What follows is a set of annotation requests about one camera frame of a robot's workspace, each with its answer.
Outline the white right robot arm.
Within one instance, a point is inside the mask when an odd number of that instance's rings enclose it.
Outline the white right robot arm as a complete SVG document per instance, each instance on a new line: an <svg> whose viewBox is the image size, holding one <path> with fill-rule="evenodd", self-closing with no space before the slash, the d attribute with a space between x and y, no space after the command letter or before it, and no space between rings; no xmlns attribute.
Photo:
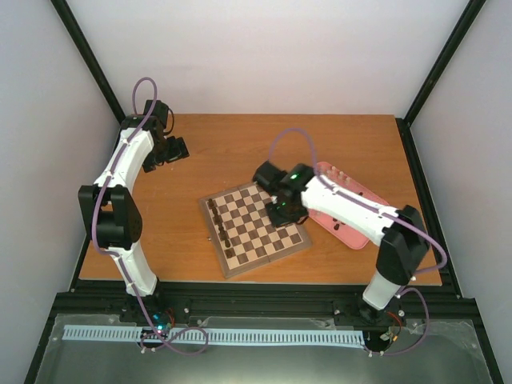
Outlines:
<svg viewBox="0 0 512 384"><path fill-rule="evenodd" d="M271 196L265 208L273 227L299 225L315 211L356 230L378 247L376 271L358 300L358 316L368 324L377 322L429 252L421 215L412 206L397 209L373 202L302 163L287 172L266 161L252 181Z"/></svg>

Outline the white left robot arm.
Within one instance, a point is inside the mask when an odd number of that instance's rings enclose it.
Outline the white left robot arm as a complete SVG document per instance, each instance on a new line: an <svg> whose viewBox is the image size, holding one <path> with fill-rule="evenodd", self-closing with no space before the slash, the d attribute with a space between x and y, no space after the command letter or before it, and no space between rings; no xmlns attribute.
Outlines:
<svg viewBox="0 0 512 384"><path fill-rule="evenodd" d="M184 139L166 128L172 115L164 102L146 101L142 114L122 121L118 144L101 175L78 191L82 219L94 248L114 260L126 292L143 297L138 312L149 322L165 316L166 301L154 294L158 278L142 250L143 221L132 191L140 171L149 173L190 156Z"/></svg>

